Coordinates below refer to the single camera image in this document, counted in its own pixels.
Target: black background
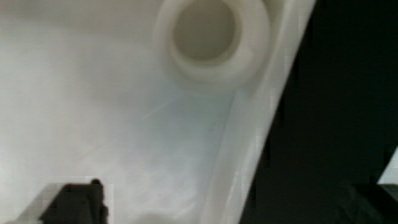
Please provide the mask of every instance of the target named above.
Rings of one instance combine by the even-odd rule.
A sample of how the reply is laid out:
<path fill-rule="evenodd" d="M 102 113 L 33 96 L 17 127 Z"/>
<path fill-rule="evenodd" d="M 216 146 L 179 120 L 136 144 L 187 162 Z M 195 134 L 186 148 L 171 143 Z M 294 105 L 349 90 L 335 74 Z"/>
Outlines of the black background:
<path fill-rule="evenodd" d="M 241 224 L 333 223 L 398 145 L 398 1 L 317 0 Z"/>

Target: curved edge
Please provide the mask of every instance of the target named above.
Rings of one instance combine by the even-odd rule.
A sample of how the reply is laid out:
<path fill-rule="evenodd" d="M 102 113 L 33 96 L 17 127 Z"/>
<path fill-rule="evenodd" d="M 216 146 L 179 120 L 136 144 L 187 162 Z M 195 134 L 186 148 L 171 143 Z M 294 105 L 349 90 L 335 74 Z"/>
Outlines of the curved edge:
<path fill-rule="evenodd" d="M 171 26 L 193 0 L 164 1 L 154 26 L 154 54 L 164 73 L 187 92 L 211 95 L 235 90 L 257 74 L 267 54 L 269 24 L 262 2 L 223 0 L 237 14 L 239 43 L 230 57 L 214 65 L 191 63 L 173 47 Z"/>

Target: black object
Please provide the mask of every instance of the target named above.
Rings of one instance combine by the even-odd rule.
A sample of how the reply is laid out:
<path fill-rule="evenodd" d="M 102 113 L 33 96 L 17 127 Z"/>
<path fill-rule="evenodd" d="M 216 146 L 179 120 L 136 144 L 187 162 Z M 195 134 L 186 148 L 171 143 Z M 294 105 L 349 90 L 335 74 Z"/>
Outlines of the black object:
<path fill-rule="evenodd" d="M 108 208 L 102 205 L 102 184 L 67 184 L 40 215 L 44 224 L 106 224 Z"/>
<path fill-rule="evenodd" d="M 398 203 L 374 184 L 347 186 L 337 205 L 335 224 L 365 223 L 398 223 Z"/>

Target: round hole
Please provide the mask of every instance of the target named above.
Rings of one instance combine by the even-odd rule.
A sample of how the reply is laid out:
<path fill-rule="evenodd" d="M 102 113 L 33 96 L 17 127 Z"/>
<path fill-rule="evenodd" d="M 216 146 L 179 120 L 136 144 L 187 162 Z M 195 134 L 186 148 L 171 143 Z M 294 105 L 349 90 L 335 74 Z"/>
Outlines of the round hole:
<path fill-rule="evenodd" d="M 180 12 L 173 27 L 173 44 L 180 54 L 196 61 L 228 53 L 235 42 L 235 20 L 219 0 L 196 0 Z"/>

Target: white surface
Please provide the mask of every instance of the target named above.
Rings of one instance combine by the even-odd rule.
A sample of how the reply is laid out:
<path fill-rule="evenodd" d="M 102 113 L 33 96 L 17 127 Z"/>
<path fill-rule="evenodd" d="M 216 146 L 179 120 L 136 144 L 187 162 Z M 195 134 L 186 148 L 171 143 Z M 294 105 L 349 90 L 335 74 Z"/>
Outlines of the white surface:
<path fill-rule="evenodd" d="M 177 50 L 173 27 L 177 21 L 187 19 L 186 8 L 211 7 L 212 2 L 232 14 L 234 43 L 218 57 L 195 60 Z M 154 50 L 161 70 L 186 91 L 209 95 L 237 89 L 257 74 L 267 54 L 267 40 L 269 21 L 260 0 L 164 0 L 154 26 Z"/>
<path fill-rule="evenodd" d="M 398 201 L 398 150 L 394 151 L 388 165 L 381 173 L 378 185 L 383 187 L 386 193 Z"/>
<path fill-rule="evenodd" d="M 264 1 L 260 72 L 200 98 L 154 60 L 159 0 L 1 0 L 0 223 L 92 177 L 111 224 L 237 223 L 312 3 Z"/>

